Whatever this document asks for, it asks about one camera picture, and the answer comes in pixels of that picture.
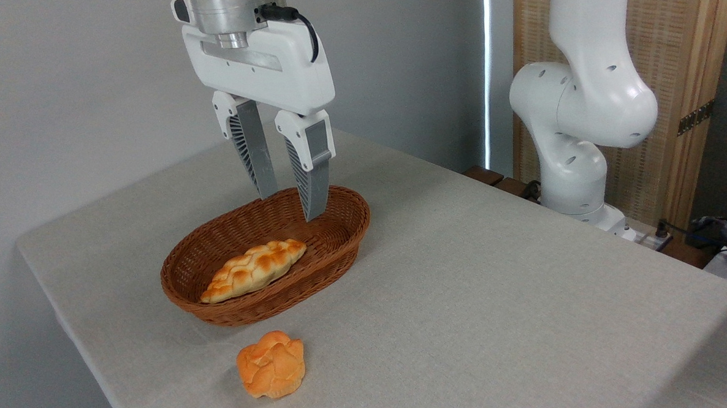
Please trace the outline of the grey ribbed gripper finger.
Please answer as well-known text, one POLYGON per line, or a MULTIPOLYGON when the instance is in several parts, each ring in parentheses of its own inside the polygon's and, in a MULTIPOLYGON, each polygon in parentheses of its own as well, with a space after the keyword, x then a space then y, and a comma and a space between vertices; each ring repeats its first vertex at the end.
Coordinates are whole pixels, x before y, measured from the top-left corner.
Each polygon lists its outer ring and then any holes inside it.
POLYGON ((330 159, 336 157, 329 114, 322 110, 300 116, 280 110, 274 121, 286 139, 303 214, 310 222, 326 210, 330 159))
POLYGON ((256 101, 216 91, 212 101, 223 137, 232 142, 259 196, 278 191, 256 101))

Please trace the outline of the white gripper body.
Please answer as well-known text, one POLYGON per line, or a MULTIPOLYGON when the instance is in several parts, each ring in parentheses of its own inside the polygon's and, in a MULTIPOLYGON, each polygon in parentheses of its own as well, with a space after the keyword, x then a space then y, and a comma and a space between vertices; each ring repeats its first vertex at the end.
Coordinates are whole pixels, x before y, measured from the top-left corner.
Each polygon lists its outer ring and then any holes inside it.
POLYGON ((193 69, 207 87, 301 115, 316 113, 335 97, 325 52, 321 48, 311 62, 303 23, 269 21, 247 35, 245 48, 224 49, 191 25, 182 33, 193 69))

